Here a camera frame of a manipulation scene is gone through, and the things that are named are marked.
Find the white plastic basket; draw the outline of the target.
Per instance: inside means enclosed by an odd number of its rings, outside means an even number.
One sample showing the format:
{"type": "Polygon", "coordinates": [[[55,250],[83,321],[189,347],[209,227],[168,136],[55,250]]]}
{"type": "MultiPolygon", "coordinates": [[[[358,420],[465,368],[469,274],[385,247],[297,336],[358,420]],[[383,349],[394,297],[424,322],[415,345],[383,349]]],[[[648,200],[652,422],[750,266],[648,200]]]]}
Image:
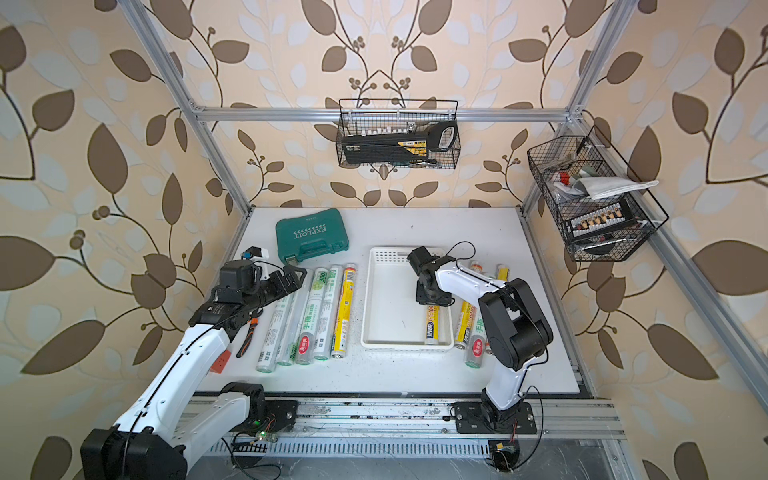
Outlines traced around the white plastic basket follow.
{"type": "Polygon", "coordinates": [[[439,309],[434,338],[427,338],[428,307],[416,301],[418,277],[407,259],[413,249],[370,250],[361,327],[361,345],[366,349],[437,352],[454,347],[448,307],[439,309]]]}

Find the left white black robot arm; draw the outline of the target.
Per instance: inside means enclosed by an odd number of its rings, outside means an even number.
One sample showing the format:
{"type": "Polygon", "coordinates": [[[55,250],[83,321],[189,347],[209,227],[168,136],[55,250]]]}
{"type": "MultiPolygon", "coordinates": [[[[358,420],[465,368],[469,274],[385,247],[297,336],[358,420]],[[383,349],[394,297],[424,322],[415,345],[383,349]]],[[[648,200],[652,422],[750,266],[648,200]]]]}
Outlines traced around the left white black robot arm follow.
{"type": "Polygon", "coordinates": [[[226,433],[265,417],[261,385],[232,382],[187,426],[182,413],[215,361],[239,331],[268,305],[297,292],[306,269],[262,272],[260,260],[226,262],[217,285],[193,314],[184,336],[138,400],[108,429],[95,429],[80,447],[87,479],[183,479],[226,433]]]}

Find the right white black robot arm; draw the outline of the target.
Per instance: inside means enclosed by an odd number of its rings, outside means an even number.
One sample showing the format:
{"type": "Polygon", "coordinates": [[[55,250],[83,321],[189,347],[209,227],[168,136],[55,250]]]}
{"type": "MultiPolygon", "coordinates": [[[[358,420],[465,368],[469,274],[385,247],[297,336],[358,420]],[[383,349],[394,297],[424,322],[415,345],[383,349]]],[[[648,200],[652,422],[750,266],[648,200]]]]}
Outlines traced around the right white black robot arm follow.
{"type": "Polygon", "coordinates": [[[477,308],[496,358],[491,379],[481,393],[485,423],[498,428],[511,421],[529,370],[541,365],[554,335],[530,286],[522,279],[502,281],[465,268],[450,255],[438,257],[424,246],[407,255],[417,276],[416,301],[448,307],[454,297],[477,308]]]}

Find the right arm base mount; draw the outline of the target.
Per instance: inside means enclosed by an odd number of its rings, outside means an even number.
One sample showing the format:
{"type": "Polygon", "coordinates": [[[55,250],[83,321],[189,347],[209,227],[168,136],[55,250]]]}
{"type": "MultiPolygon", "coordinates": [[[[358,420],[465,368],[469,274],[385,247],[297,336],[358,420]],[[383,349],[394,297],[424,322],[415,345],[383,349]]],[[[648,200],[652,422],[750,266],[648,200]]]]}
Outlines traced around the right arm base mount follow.
{"type": "Polygon", "coordinates": [[[499,411],[488,402],[456,402],[451,415],[459,434],[477,435],[535,435],[538,427],[532,407],[520,402],[510,409],[499,411]]]}

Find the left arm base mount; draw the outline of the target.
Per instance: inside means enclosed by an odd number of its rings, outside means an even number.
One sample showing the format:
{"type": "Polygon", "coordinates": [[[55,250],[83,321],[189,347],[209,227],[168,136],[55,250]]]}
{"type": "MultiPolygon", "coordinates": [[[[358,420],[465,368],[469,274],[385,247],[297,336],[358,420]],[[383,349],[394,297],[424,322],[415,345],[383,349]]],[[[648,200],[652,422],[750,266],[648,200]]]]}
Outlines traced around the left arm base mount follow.
{"type": "Polygon", "coordinates": [[[297,420],[299,402],[296,400],[267,399],[257,412],[231,429],[233,433],[281,433],[293,430],[297,420]]]}

